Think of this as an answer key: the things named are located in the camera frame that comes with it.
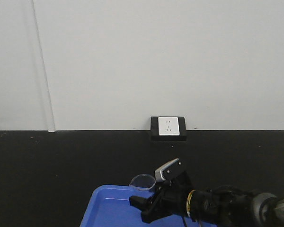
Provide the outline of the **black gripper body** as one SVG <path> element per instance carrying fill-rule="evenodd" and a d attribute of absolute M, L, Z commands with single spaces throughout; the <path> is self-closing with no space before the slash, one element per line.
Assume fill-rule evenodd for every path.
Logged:
<path fill-rule="evenodd" d="M 186 171 L 169 182 L 164 182 L 154 194 L 152 205 L 155 217 L 170 215 L 187 217 L 186 201 L 193 186 Z"/>

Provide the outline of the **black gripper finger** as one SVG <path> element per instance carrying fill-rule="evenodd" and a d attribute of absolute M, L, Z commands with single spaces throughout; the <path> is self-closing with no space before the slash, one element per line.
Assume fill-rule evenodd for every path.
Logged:
<path fill-rule="evenodd" d="M 144 198 L 140 196 L 131 196 L 129 198 L 130 206 L 135 208 L 148 208 L 152 204 L 152 197 Z"/>
<path fill-rule="evenodd" d="M 142 222 L 150 224 L 151 222 L 161 218 L 158 210 L 145 210 L 141 212 Z"/>

